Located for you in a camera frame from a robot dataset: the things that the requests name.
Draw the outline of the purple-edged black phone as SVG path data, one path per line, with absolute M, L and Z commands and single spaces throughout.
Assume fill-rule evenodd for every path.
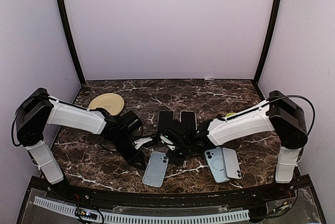
M 161 142 L 165 142 L 171 134 L 171 127 L 173 122 L 173 111 L 160 111 L 158 115 L 157 134 Z

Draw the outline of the black phone light-blue edge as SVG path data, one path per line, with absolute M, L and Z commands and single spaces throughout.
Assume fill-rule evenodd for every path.
M 194 111 L 181 111 L 180 122 L 184 128 L 197 129 L 196 113 Z

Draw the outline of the grey-blue phone case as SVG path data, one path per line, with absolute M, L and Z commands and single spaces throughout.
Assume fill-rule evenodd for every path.
M 152 152 L 142 178 L 142 183 L 151 187 L 161 187 L 165 178 L 168 162 L 169 158 L 165 153 Z

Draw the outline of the white-backed phone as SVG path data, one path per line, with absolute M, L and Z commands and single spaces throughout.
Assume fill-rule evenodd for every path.
M 242 178 L 242 174 L 236 151 L 229 148 L 222 148 L 222 155 L 224 158 L 227 176 L 231 179 L 240 180 Z

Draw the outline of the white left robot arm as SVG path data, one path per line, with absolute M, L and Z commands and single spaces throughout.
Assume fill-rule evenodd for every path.
M 138 137 L 134 132 L 142 127 L 142 121 L 134 111 L 114 116 L 104 108 L 89 109 L 65 102 L 40 87 L 16 109 L 10 137 L 13 146 L 28 152 L 63 201 L 72 199 L 74 190 L 65 182 L 67 177 L 44 140 L 47 126 L 100 136 L 115 147 L 128 165 L 139 170 L 146 168 L 144 154 L 135 145 Z

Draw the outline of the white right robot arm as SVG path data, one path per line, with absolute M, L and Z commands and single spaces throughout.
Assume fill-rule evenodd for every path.
M 160 134 L 161 142 L 169 147 L 167 157 L 176 166 L 187 157 L 204 154 L 216 183 L 241 179 L 236 151 L 223 145 L 260 132 L 275 131 L 281 146 L 275 169 L 275 182 L 267 189 L 272 200 L 287 192 L 300 154 L 308 141 L 312 127 L 306 126 L 303 109 L 292 101 L 297 95 L 269 93 L 267 100 L 235 114 L 217 116 L 202 122 L 197 128 L 172 120 Z

